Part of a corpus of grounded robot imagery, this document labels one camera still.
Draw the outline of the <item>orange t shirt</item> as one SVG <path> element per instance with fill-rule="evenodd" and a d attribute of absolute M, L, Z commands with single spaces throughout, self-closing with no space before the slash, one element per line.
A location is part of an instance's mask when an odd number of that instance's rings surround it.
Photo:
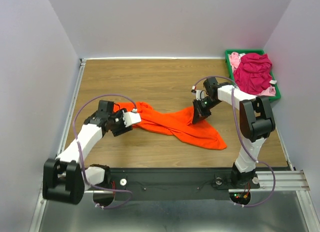
<path fill-rule="evenodd" d="M 224 150 L 227 144 L 219 132 L 206 120 L 193 124 L 193 107 L 174 113 L 160 113 L 146 102 L 136 102 L 141 122 L 135 128 L 175 136 L 180 141 L 210 150 Z"/>

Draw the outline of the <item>aluminium rail frame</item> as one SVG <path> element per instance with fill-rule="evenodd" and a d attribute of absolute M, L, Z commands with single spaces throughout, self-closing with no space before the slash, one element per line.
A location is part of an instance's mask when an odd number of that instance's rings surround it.
<path fill-rule="evenodd" d="M 76 80 L 74 97 L 60 145 L 74 138 L 71 120 L 93 113 L 87 101 L 102 94 L 119 94 L 120 101 L 143 101 L 156 111 L 172 113 L 191 106 L 191 87 L 200 78 L 228 70 L 223 59 L 86 59 Z M 135 129 L 123 136 L 106 136 L 89 154 L 86 163 L 98 162 L 127 172 L 186 171 L 203 173 L 192 191 L 210 188 L 213 167 L 231 166 L 240 150 L 232 107 L 223 102 L 212 110 L 209 122 L 227 144 L 224 150 L 207 150 L 182 143 L 173 136 Z M 133 201 L 118 209 L 101 210 L 87 192 L 79 205 L 38 199 L 32 232 L 306 232 L 310 208 L 309 186 L 301 171 L 286 166 L 287 155 L 278 132 L 263 145 L 260 158 L 274 173 L 260 166 L 262 186 L 252 190 L 253 208 L 231 201 Z"/>

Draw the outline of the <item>magenta t shirt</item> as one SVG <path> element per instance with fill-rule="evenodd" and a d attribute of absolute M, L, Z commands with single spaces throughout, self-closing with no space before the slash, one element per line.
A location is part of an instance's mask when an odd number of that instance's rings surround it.
<path fill-rule="evenodd" d="M 272 62 L 267 54 L 248 53 L 241 57 L 233 76 L 241 91 L 258 95 L 270 87 Z"/>

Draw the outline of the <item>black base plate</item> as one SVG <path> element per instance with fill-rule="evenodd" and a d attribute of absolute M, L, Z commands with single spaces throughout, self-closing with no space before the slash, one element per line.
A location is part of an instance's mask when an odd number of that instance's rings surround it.
<path fill-rule="evenodd" d="M 252 179 L 232 183 L 231 168 L 112 168 L 118 190 L 133 193 L 132 201 L 229 200 L 230 192 L 258 189 Z"/>

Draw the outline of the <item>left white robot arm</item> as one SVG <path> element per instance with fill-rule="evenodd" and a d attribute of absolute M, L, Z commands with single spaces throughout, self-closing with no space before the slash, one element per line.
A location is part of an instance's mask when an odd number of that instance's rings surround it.
<path fill-rule="evenodd" d="M 77 205 L 85 191 L 96 189 L 117 193 L 126 193 L 128 203 L 133 193 L 119 190 L 111 182 L 110 168 L 104 165 L 91 165 L 88 168 L 84 160 L 94 145 L 108 131 L 114 136 L 133 129 L 133 124 L 141 121 L 137 105 L 128 111 L 120 108 L 114 111 L 115 103 L 100 100 L 98 109 L 85 119 L 80 132 L 74 131 L 74 140 L 54 159 L 47 159 L 43 166 L 42 196 L 46 200 Z"/>

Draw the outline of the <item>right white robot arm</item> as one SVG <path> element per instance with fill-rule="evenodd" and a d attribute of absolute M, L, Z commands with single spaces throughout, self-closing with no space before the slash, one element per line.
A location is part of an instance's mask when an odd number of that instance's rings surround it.
<path fill-rule="evenodd" d="M 203 89 L 193 85 L 193 119 L 196 124 L 211 115 L 211 109 L 226 102 L 232 106 L 235 128 L 241 144 L 239 155 L 234 162 L 230 182 L 235 187 L 252 181 L 262 145 L 276 128 L 270 101 L 265 96 L 255 96 L 240 90 L 234 81 L 218 83 L 217 77 L 202 79 Z"/>

